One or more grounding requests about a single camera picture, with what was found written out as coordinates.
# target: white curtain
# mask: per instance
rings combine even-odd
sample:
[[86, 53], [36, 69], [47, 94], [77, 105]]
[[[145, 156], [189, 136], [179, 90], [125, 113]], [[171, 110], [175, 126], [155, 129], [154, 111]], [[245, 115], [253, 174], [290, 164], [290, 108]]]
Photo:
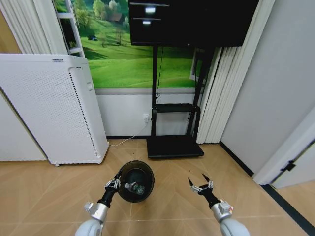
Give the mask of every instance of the white curtain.
[[0, 9], [24, 54], [68, 54], [52, 0], [0, 0]]
[[242, 47], [215, 51], [201, 101], [197, 143], [218, 143], [275, 0], [260, 0]]

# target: white cable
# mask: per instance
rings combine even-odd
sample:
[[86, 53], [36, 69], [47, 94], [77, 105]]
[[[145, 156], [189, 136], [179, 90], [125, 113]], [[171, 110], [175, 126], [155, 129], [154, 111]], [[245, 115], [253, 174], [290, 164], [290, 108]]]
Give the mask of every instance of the white cable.
[[116, 147], [116, 146], [118, 146], [118, 145], [120, 145], [120, 144], [126, 142], [127, 140], [132, 139], [133, 137], [135, 137], [135, 136], [137, 136], [138, 134], [140, 134], [140, 133], [142, 132], [142, 130], [144, 130], [144, 128], [147, 127], [147, 125], [148, 125], [148, 123], [147, 123], [137, 134], [133, 135], [131, 138], [128, 138], [128, 139], [126, 139], [126, 140], [123, 140], [123, 141], [122, 141], [121, 143], [119, 143], [119, 144], [116, 144], [116, 145], [110, 144], [109, 146], [114, 146], [114, 147]]

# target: television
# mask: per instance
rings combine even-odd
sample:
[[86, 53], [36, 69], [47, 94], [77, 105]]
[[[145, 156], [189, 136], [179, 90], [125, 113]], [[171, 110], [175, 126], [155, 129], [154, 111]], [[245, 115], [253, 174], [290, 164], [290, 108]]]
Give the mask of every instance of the television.
[[141, 46], [242, 46], [258, 0], [129, 0], [130, 38]]

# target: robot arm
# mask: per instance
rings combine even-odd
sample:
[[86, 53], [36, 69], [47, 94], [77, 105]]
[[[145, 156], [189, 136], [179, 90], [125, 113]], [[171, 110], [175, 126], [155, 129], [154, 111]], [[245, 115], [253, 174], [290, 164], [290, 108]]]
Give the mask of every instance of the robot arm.
[[106, 184], [105, 193], [103, 197], [97, 201], [96, 205], [90, 202], [84, 205], [84, 210], [90, 214], [92, 219], [81, 224], [75, 236], [100, 236], [102, 234], [108, 209], [110, 208], [114, 194], [120, 189], [120, 184], [120, 176], [118, 173], [115, 175], [114, 179]]
[[206, 198], [209, 203], [209, 208], [212, 210], [215, 219], [220, 224], [221, 233], [223, 236], [250, 236], [247, 228], [237, 220], [230, 219], [233, 212], [233, 207], [227, 201], [220, 201], [213, 193], [213, 182], [204, 174], [208, 184], [200, 187], [194, 186], [188, 178], [190, 188], [193, 192], [198, 193]]

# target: green hill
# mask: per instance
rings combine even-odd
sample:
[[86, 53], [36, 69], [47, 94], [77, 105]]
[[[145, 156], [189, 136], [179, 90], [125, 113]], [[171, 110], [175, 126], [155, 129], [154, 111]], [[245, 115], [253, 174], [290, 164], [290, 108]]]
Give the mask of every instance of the green hill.
[[[117, 23], [96, 19], [91, 10], [89, 16], [89, 27], [81, 27], [79, 32], [94, 86], [151, 87], [152, 48], [131, 46], [128, 29]], [[98, 41], [88, 40], [89, 35], [95, 35]], [[189, 79], [192, 53], [191, 49], [164, 48], [161, 87], [194, 86], [194, 81]]]

